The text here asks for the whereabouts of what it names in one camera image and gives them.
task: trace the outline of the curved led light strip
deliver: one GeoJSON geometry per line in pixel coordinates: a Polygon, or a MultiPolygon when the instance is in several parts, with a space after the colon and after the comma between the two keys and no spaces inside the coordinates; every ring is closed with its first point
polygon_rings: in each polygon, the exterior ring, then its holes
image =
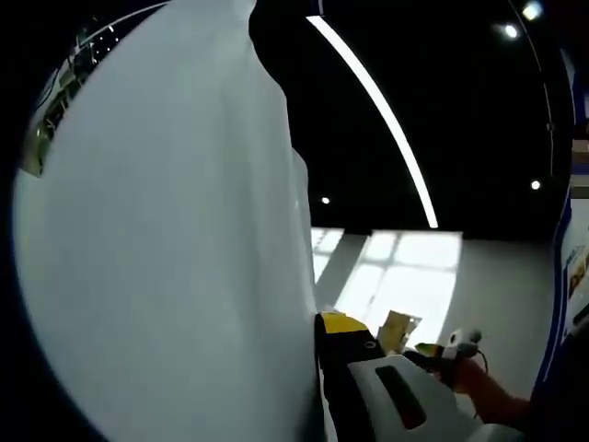
{"type": "Polygon", "coordinates": [[[398,123],[397,117],[388,106],[385,97],[383,96],[382,92],[378,88],[375,83],[375,80],[372,79],[368,71],[362,66],[358,57],[354,55],[350,47],[345,43],[344,40],[337,34],[333,28],[328,25],[322,17],[313,16],[307,17],[307,20],[325,37],[333,49],[335,49],[343,61],[352,69],[352,72],[356,75],[356,77],[368,92],[368,95],[376,105],[376,108],[380,112],[380,115],[385,120],[385,123],[388,126],[388,130],[391,132],[395,141],[397,142],[398,148],[401,151],[401,155],[405,160],[405,164],[407,165],[407,169],[409,169],[409,173],[413,178],[413,183],[415,184],[415,188],[417,189],[417,193],[420,195],[420,199],[422,200],[423,210],[425,211],[425,216],[427,217],[427,222],[430,225],[430,228],[438,228],[438,221],[435,217],[435,212],[433,211],[432,200],[430,199],[430,194],[427,192],[427,186],[425,185],[425,181],[423,180],[422,172],[420,171],[420,167],[417,165],[417,161],[415,156],[413,155],[413,151],[409,146],[409,142],[407,141],[407,137],[403,133],[403,129],[401,129],[400,124],[398,123]]]}

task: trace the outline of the white device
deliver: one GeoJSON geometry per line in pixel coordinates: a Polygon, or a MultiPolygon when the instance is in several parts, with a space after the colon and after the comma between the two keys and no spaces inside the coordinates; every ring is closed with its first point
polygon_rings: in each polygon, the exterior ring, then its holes
{"type": "Polygon", "coordinates": [[[523,436],[511,427],[482,424],[459,411],[454,392],[404,356],[355,362],[348,367],[370,416],[376,442],[511,442],[523,436]],[[410,413],[418,409],[419,425],[407,427],[402,414],[408,410],[404,407],[412,408],[410,413]]]}

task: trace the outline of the black slot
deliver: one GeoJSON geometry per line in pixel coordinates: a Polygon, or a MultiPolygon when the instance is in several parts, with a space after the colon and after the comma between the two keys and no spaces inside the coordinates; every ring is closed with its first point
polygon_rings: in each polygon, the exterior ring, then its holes
{"type": "Polygon", "coordinates": [[[425,412],[398,371],[392,366],[381,366],[376,369],[376,374],[393,400],[405,428],[412,430],[423,425],[425,412]]]}

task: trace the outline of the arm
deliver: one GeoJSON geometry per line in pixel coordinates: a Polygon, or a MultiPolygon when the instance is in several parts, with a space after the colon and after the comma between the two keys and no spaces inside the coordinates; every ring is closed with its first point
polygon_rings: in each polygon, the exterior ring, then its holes
{"type": "Polygon", "coordinates": [[[511,396],[471,359],[458,363],[455,391],[470,397],[485,424],[509,425],[525,431],[529,401],[511,396]]]}

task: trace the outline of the white fabric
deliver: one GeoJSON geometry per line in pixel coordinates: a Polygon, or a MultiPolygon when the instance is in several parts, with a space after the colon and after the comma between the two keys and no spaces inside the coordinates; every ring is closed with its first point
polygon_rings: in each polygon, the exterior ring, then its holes
{"type": "Polygon", "coordinates": [[[110,440],[301,437],[316,381],[306,169],[252,6],[155,13],[75,98],[43,177],[18,177],[30,320],[110,440]]]}

